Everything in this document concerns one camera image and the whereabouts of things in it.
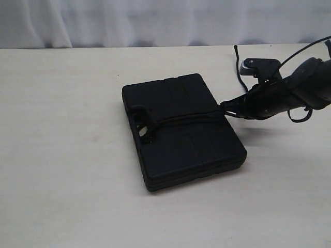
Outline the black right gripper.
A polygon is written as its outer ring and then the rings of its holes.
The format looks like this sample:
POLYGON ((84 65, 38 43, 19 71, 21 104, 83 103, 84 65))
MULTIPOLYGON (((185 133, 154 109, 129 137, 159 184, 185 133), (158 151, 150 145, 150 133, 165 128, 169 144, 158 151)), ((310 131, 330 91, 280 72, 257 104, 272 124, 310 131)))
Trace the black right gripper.
POLYGON ((292 96, 285 84, 274 82, 258 84, 247 94, 223 101, 220 109, 234 118, 263 120, 289 110, 291 104, 292 96))

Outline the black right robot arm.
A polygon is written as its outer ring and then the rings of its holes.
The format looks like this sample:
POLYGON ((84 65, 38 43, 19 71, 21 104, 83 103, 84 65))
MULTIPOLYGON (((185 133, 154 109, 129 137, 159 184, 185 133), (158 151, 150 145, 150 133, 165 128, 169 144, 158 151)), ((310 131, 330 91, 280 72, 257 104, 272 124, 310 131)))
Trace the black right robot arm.
POLYGON ((247 58, 239 74, 258 79, 247 93, 221 103, 221 110, 243 119, 265 120, 300 107, 309 114, 330 105, 330 61, 309 58, 294 72, 282 77, 280 61, 247 58))

